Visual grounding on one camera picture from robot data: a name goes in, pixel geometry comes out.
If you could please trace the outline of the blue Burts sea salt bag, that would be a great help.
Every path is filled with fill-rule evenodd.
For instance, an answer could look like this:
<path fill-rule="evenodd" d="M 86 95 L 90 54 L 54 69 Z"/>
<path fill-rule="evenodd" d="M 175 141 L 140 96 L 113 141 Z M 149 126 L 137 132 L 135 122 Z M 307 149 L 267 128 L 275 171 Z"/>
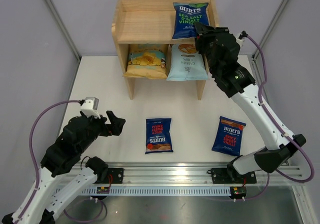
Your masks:
<path fill-rule="evenodd" d="M 209 25 L 207 15 L 208 2 L 179 3 L 174 2 L 175 26 L 172 39 L 194 38 L 197 36 L 195 23 Z"/>

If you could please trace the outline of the light blue cassava chips bag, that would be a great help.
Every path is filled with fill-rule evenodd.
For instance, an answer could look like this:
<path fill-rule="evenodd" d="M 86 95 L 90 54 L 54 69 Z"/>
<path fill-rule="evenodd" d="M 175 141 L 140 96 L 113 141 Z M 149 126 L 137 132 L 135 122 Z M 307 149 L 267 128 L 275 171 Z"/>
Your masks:
<path fill-rule="evenodd" d="M 173 44 L 167 81 L 202 81 L 208 74 L 203 57 L 194 44 Z"/>

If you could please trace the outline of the tan kettle cooked chips bag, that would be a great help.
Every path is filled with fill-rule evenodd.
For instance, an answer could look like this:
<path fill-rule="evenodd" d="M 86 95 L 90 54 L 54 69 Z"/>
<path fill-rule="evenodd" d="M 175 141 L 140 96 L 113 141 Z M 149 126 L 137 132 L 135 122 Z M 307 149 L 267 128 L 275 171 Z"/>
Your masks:
<path fill-rule="evenodd" d="M 168 44 L 130 44 L 124 77 L 167 79 Z"/>

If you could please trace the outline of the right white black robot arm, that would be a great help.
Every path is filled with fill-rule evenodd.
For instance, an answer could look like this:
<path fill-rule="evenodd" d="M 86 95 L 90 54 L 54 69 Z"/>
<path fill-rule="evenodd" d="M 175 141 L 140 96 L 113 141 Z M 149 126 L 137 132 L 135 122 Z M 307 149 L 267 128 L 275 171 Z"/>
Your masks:
<path fill-rule="evenodd" d="M 239 182 L 247 173 L 263 170 L 277 171 L 279 166 L 301 150 L 306 143 L 302 134 L 294 134 L 262 97 L 251 73 L 238 63 L 243 38 L 230 33 L 226 27 L 212 27 L 195 22 L 195 47 L 206 57 L 209 72 L 218 88 L 231 98 L 248 116 L 259 132 L 265 147 L 240 156 L 228 163 L 227 177 Z"/>

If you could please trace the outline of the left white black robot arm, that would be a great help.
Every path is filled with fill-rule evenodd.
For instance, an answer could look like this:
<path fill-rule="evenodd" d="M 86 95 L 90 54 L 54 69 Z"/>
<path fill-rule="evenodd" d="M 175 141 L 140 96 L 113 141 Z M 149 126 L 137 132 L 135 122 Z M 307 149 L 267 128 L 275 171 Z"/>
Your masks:
<path fill-rule="evenodd" d="M 40 163 L 39 180 L 35 182 L 22 205 L 3 217 L 4 224 L 54 224 L 65 208 L 94 183 L 111 181 L 108 164 L 99 157 L 89 158 L 81 172 L 59 192 L 54 193 L 60 181 L 72 170 L 82 153 L 99 136 L 118 136 L 125 119 L 112 111 L 107 116 L 73 117 L 63 128 L 54 144 L 46 150 Z"/>

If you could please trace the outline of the blue Burts chilli bag centre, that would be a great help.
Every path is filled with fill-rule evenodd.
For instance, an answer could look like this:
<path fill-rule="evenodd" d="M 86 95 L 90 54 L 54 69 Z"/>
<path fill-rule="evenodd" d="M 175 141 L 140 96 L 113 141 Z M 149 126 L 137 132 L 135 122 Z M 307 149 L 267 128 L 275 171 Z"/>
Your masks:
<path fill-rule="evenodd" d="M 171 118 L 146 119 L 145 154 L 172 153 Z"/>

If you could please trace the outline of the blue burts chilli bag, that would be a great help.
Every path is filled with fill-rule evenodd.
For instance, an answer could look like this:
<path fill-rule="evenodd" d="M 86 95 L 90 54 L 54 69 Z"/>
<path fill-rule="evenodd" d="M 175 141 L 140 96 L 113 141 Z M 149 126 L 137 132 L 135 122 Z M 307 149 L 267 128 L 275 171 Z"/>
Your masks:
<path fill-rule="evenodd" d="M 171 118 L 146 119 L 145 154 L 172 153 Z"/>
<path fill-rule="evenodd" d="M 215 141 L 211 150 L 239 157 L 245 127 L 246 123 L 220 116 Z"/>

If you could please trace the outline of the blue Burts chilli bag right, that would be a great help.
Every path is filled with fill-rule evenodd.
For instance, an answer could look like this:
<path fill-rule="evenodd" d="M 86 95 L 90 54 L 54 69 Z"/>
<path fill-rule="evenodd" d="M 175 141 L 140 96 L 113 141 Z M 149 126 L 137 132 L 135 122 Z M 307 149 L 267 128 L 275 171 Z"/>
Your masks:
<path fill-rule="evenodd" d="M 239 157 L 245 127 L 246 123 L 220 116 L 215 141 L 211 150 Z"/>

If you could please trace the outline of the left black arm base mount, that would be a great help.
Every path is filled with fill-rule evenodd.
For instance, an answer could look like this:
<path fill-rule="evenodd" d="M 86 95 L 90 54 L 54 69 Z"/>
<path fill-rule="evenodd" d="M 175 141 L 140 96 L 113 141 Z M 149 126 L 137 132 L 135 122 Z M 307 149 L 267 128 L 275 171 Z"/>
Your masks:
<path fill-rule="evenodd" d="M 124 179 L 124 168 L 108 168 L 106 177 L 101 184 L 122 184 Z"/>

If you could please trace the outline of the aluminium rail frame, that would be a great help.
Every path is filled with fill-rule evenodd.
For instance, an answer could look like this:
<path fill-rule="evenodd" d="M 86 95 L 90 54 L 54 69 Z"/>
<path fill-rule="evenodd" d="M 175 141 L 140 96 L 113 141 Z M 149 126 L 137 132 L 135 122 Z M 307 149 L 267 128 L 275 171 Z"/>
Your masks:
<path fill-rule="evenodd" d="M 222 168 L 226 163 L 125 163 L 109 162 L 110 168 L 123 168 L 125 186 L 210 186 L 213 185 L 211 176 L 207 171 L 211 168 Z M 299 166 L 284 165 L 279 170 L 284 174 L 302 179 L 303 174 Z M 59 182 L 66 185 L 80 173 L 80 162 Z M 264 171 L 255 171 L 257 183 L 253 186 L 265 184 L 267 174 Z M 272 186 L 299 185 L 292 182 L 277 172 L 270 174 Z"/>

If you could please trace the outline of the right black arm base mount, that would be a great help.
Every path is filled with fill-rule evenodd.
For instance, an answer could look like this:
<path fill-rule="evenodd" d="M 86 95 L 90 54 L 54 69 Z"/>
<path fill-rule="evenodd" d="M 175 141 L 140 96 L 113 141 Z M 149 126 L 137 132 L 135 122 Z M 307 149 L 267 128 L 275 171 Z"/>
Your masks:
<path fill-rule="evenodd" d="M 227 168 L 211 168 L 207 170 L 213 184 L 256 184 L 255 172 L 241 175 Z"/>

